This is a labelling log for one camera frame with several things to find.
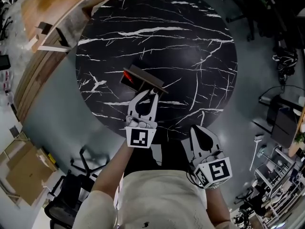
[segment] red object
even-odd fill
[[[124,71],[124,76],[125,76],[132,84],[134,84],[134,83],[133,83],[133,80],[132,80],[132,78],[131,78],[131,76],[128,74],[127,71]]]

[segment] cardboard box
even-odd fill
[[[53,171],[37,157],[37,149],[28,145],[25,145],[8,165],[12,168],[6,177],[8,183],[18,195],[32,205],[43,191],[41,183],[46,182]]]
[[[18,137],[16,137],[15,140],[12,141],[12,143],[3,151],[3,153],[0,154],[0,164],[2,164],[2,162],[6,160],[8,156],[13,155],[14,151],[19,149],[20,146],[23,146],[26,142],[30,141],[28,141],[26,135],[21,132]]]

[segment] chair wheel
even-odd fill
[[[247,36],[247,41],[248,41],[248,42],[253,41],[253,40],[254,40],[254,37],[253,37],[253,36],[251,36],[251,35],[248,35],[248,36]]]
[[[80,150],[80,154],[83,154],[85,152],[85,148],[81,148],[81,150]]]

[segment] cable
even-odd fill
[[[200,188],[200,189],[204,189],[204,187],[201,187],[200,185],[198,185],[198,184],[194,181],[194,179],[193,179],[193,177],[192,177],[192,174],[194,175],[193,172],[192,172],[192,174],[191,174],[191,173],[190,173],[190,170],[188,170],[188,172],[185,172],[185,173],[186,173],[186,177],[187,177],[187,179],[190,181],[190,183],[192,183],[193,185],[195,185],[196,187],[198,187],[198,188]]]
[[[292,86],[292,87],[295,87],[295,88],[298,88],[298,89],[301,89],[301,90],[305,91],[304,88],[299,87],[299,86],[295,86],[295,85],[284,85],[284,89],[283,89],[283,92],[282,92],[282,93],[285,92],[285,87],[287,87],[287,86]],[[265,95],[267,92],[269,92],[271,89],[278,88],[278,87],[282,88],[283,86],[281,85],[281,86],[274,86],[274,87],[269,88],[267,91],[265,91],[262,95],[260,95],[260,96],[258,97],[258,100],[260,101],[260,100],[262,99],[262,96],[264,96],[264,95]]]

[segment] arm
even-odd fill
[[[206,189],[206,199],[207,199],[207,214],[210,221],[214,226],[220,223],[231,221],[230,212],[221,194],[220,188],[216,189]]]
[[[127,163],[132,155],[133,147],[128,147],[125,141],[113,159],[105,166],[97,177],[92,191],[98,190],[114,199],[116,189],[120,184]]]

